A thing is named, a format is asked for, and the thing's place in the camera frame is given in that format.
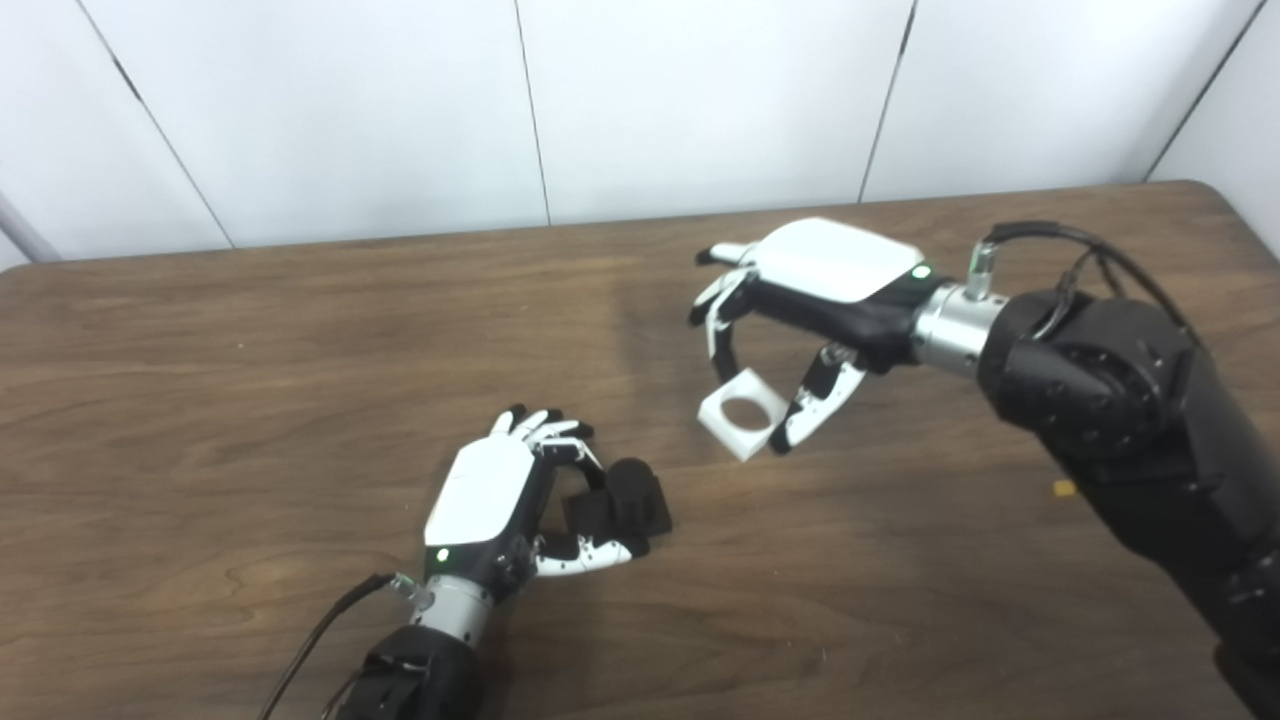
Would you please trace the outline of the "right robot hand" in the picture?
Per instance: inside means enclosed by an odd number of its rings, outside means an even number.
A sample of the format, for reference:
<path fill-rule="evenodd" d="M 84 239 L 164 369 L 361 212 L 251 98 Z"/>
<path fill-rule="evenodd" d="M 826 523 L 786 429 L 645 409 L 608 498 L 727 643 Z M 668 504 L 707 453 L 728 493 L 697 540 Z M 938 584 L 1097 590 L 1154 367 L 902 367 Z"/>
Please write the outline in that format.
<path fill-rule="evenodd" d="M 790 222 L 755 242 L 716 243 L 695 263 L 728 269 L 687 315 L 691 327 L 704 328 L 721 380 L 739 373 L 733 324 L 751 313 L 826 340 L 771 432 L 768 445 L 778 455 L 841 409 L 865 374 L 919 364 L 916 319 L 951 281 L 915 246 L 820 217 Z"/>

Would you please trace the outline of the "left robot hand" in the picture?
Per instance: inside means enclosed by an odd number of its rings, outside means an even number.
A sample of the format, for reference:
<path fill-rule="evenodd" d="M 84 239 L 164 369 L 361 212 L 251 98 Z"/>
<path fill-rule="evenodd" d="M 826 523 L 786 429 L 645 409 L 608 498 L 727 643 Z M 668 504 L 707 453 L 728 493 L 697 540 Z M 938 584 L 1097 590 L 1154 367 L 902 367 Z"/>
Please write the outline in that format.
<path fill-rule="evenodd" d="M 577 470 L 590 491 L 605 489 L 588 423 L 559 409 L 516 404 L 486 434 L 454 456 L 422 528 L 422 578 L 452 577 L 503 602 L 535 577 L 572 577 L 632 562 L 652 543 L 626 530 L 547 534 L 541 519 L 557 473 Z"/>

